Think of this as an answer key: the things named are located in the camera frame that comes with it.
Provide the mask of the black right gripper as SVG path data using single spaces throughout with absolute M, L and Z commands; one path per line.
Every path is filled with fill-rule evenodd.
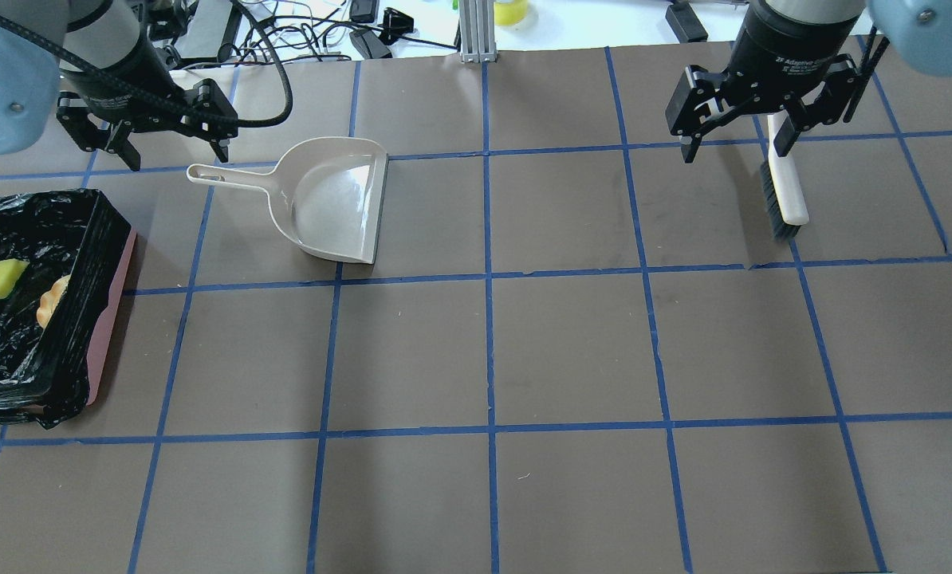
M 861 84 L 852 56 L 840 52 L 854 21 L 744 21 L 721 72 L 688 65 L 666 107 L 671 135 L 684 163 L 692 163 L 703 138 L 719 120 L 785 110 L 773 150 L 789 155 L 804 132 L 819 124 L 849 121 Z

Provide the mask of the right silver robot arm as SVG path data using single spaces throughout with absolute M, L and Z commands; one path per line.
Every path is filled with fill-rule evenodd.
M 849 121 L 882 54 L 952 77 L 952 1 L 752 1 L 720 72 L 688 65 L 665 110 L 685 163 L 739 116 L 784 112 L 783 157 L 819 124 Z

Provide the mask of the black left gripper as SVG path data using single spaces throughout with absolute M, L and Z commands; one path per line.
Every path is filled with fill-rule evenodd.
M 180 88 L 142 32 L 68 32 L 63 46 L 112 77 L 106 81 L 61 59 L 70 88 L 58 93 L 54 115 L 81 150 L 114 154 L 131 171 L 139 171 L 141 156 L 130 135 L 173 131 L 207 142 L 216 159 L 228 163 L 238 116 L 217 81 L 208 77 L 186 91 Z M 138 97 L 134 88 L 195 113 L 159 108 Z M 108 126 L 98 128 L 101 121 Z

